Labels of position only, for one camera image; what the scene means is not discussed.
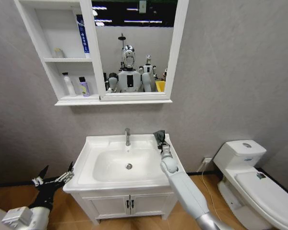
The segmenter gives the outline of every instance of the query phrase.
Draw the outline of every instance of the gray wall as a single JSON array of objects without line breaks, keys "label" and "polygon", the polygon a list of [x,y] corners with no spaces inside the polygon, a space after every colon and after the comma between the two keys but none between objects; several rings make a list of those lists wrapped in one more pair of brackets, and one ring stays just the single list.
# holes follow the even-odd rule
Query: gray wall
[{"label": "gray wall", "polygon": [[130,127],[165,129],[189,172],[225,141],[254,139],[268,149],[261,165],[288,188],[288,0],[191,0],[172,100],[54,107],[13,1],[0,0],[0,183],[46,164],[58,175],[86,136]]},{"label": "gray wall", "polygon": [[121,33],[126,37],[124,44],[134,47],[136,70],[146,64],[148,54],[152,56],[151,64],[157,66],[158,77],[162,77],[168,67],[173,27],[97,26],[96,32],[102,69],[107,75],[119,72],[122,42],[118,37]]}]

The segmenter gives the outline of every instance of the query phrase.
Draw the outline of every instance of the baseboard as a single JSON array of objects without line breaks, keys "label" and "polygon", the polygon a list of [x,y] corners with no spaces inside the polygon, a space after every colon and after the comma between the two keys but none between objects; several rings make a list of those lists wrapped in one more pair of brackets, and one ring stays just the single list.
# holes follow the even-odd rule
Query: baseboard
[{"label": "baseboard", "polygon": [[210,174],[217,174],[217,171],[204,171],[203,172],[187,172],[188,176],[198,176],[198,175],[210,175]]},{"label": "baseboard", "polygon": [[[265,175],[267,175],[272,181],[274,181],[275,183],[278,184],[278,186],[280,186],[284,191],[286,191],[288,193],[288,190],[282,186],[277,180],[275,180],[271,175],[269,175],[264,169],[262,168],[256,168],[258,171],[264,173]],[[195,175],[202,175],[203,172],[187,172],[187,174],[189,176],[195,176]],[[222,179],[222,174],[220,170],[214,170],[214,171],[206,171],[203,173],[204,175],[209,175],[209,174],[216,174],[217,176],[219,176],[220,179]]]},{"label": "baseboard", "polygon": [[[258,171],[263,172],[265,175],[267,175],[271,180],[273,180],[275,183],[277,183],[283,190],[285,190],[288,193],[288,190],[282,186],[277,180],[275,180],[272,176],[270,176],[264,169],[262,168],[256,168]],[[187,174],[189,176],[196,176],[196,175],[211,175],[211,174],[215,174],[218,177],[220,177],[220,179],[222,179],[221,174],[220,174],[220,170],[213,170],[213,171],[205,171],[203,172],[187,172]],[[47,178],[45,179],[45,181],[53,181],[55,179],[57,179],[58,177],[51,177],[51,178]],[[22,182],[7,182],[7,183],[1,183],[0,187],[10,187],[10,186],[21,186],[21,185],[33,185],[32,181],[22,181]]]},{"label": "baseboard", "polygon": [[288,193],[288,190],[282,186],[277,180],[275,180],[272,176],[270,176],[264,169],[262,168],[256,168],[258,171],[264,173],[265,175],[267,175],[272,181],[274,181],[275,183],[278,184],[278,186],[280,186],[283,190],[285,190]]},{"label": "baseboard", "polygon": [[[55,179],[57,179],[58,176],[56,177],[50,177],[45,179],[45,182],[48,181],[54,181]],[[20,182],[6,182],[6,183],[1,183],[0,187],[11,187],[11,186],[22,186],[22,185],[34,185],[32,181],[20,181]]]}]

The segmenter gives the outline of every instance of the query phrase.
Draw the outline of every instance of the cabinet door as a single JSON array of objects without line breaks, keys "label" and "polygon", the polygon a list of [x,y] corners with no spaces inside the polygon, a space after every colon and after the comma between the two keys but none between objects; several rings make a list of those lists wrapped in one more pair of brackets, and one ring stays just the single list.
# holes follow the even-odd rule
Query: cabinet door
[{"label": "cabinet door", "polygon": [[131,214],[130,196],[106,196],[84,198],[96,219],[124,217]]},{"label": "cabinet door", "polygon": [[166,213],[173,193],[131,195],[131,215],[160,215]]}]

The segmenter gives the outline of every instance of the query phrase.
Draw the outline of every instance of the sink cabinet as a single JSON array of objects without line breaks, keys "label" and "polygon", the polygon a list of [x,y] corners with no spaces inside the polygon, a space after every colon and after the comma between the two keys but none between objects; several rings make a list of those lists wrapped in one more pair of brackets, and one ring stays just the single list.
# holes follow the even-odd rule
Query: sink cabinet
[{"label": "sink cabinet", "polygon": [[[173,159],[184,172],[166,134]],[[161,215],[167,219],[177,202],[160,167],[153,134],[87,137],[73,167],[74,177],[63,187],[94,224],[100,219]]]},{"label": "sink cabinet", "polygon": [[170,187],[72,193],[97,225],[100,219],[161,215],[167,219],[177,202]]}]

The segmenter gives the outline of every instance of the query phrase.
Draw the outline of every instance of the wooden floor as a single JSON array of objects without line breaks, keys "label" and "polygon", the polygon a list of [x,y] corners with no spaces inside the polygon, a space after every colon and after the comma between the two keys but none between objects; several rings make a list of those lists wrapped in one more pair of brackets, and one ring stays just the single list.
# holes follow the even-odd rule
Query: wooden floor
[{"label": "wooden floor", "polygon": [[[205,188],[201,176],[191,176],[191,179],[202,191],[212,213],[210,195]],[[204,180],[212,194],[216,211],[221,220],[235,230],[245,228],[234,217],[222,198],[217,183],[216,175],[204,175]],[[37,191],[33,186],[14,186],[0,188],[0,208],[7,211],[11,208],[27,206],[32,203]],[[48,230],[197,230],[200,229],[196,221],[188,215],[179,202],[172,210],[167,220],[160,216],[117,218],[101,220],[98,226],[94,226],[86,214],[75,202],[73,197],[66,194],[62,189],[58,190],[54,197],[54,207],[49,217]]]}]

